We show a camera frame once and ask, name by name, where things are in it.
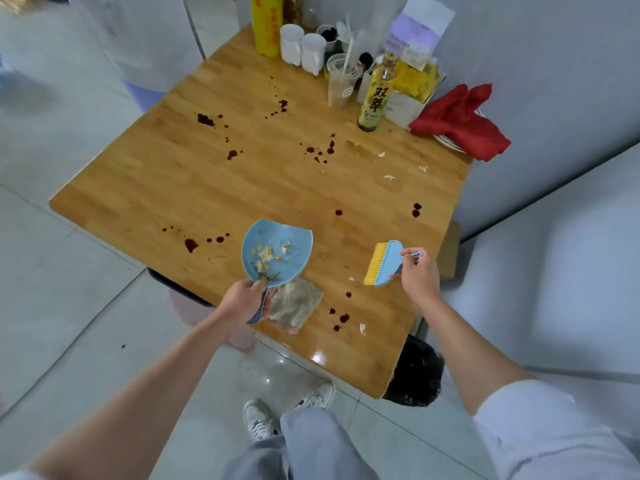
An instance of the gray pants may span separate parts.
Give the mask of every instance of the gray pants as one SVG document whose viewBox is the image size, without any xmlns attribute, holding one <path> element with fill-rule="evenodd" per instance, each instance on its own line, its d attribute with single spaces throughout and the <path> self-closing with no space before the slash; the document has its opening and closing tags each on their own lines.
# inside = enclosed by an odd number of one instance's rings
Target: gray pants
<svg viewBox="0 0 640 480">
<path fill-rule="evenodd" d="M 251 444 L 226 464 L 224 480 L 380 480 L 333 414 L 298 408 L 280 420 L 282 434 Z"/>
</svg>

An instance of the white cup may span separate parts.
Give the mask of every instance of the white cup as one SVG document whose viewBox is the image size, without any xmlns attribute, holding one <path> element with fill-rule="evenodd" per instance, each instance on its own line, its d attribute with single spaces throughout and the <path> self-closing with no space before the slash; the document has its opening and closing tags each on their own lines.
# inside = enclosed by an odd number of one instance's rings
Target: white cup
<svg viewBox="0 0 640 480">
<path fill-rule="evenodd" d="M 287 64 L 299 66 L 302 60 L 302 37 L 305 31 L 299 25 L 288 23 L 280 29 L 280 56 Z"/>
<path fill-rule="evenodd" d="M 318 34 L 307 34 L 302 37 L 302 69 L 313 75 L 320 74 L 324 65 L 324 49 L 326 40 Z"/>
<path fill-rule="evenodd" d="M 324 32 L 325 30 L 331 30 L 333 27 L 331 25 L 320 25 L 318 27 L 318 29 L 316 30 L 316 33 L 320 36 L 322 36 L 322 32 Z M 333 52 L 333 49 L 335 48 L 335 43 L 338 40 L 338 34 L 335 35 L 335 40 L 333 42 L 327 42 L 326 43 L 326 51 L 327 52 Z"/>
</svg>

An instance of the yellow bristles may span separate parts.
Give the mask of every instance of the yellow bristles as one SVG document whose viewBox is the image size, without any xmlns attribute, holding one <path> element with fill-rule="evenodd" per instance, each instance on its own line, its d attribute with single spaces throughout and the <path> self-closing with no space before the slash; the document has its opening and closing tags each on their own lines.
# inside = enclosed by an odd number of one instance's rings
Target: yellow bristles
<svg viewBox="0 0 640 480">
<path fill-rule="evenodd" d="M 387 252 L 388 242 L 379 242 L 376 244 L 376 249 L 373 251 L 371 262 L 369 263 L 369 269 L 367 275 L 364 277 L 364 284 L 366 286 L 372 286 L 376 282 L 380 266 L 382 266 L 382 258 L 385 257 Z"/>
</svg>

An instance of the straw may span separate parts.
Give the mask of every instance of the straw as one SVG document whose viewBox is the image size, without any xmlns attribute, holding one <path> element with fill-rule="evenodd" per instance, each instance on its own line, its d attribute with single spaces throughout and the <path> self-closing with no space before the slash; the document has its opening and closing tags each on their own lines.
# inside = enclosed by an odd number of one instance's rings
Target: straw
<svg viewBox="0 0 640 480">
<path fill-rule="evenodd" d="M 342 66 L 343 75 L 347 71 L 347 65 L 349 65 L 349 59 L 351 58 L 351 51 L 353 50 L 353 42 L 354 42 L 354 39 L 353 37 L 351 37 L 351 39 L 349 40 L 349 49 L 347 50 L 347 56 L 345 57 L 344 65 Z"/>
</svg>

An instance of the wooden table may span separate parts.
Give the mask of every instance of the wooden table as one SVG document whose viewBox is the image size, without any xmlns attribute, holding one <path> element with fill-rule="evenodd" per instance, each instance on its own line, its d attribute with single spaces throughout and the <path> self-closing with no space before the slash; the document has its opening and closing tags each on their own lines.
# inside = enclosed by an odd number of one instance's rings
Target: wooden table
<svg viewBox="0 0 640 480">
<path fill-rule="evenodd" d="M 398 239 L 437 255 L 470 160 L 386 120 L 363 132 L 358 111 L 354 100 L 330 108 L 322 77 L 258 55 L 245 29 L 51 208 L 213 304 L 245 277 L 241 244 L 258 218 L 311 229 L 301 276 L 324 290 L 323 302 L 297 335 L 267 322 L 256 329 L 377 398 L 415 315 L 399 283 L 361 284 L 373 249 Z"/>
</svg>

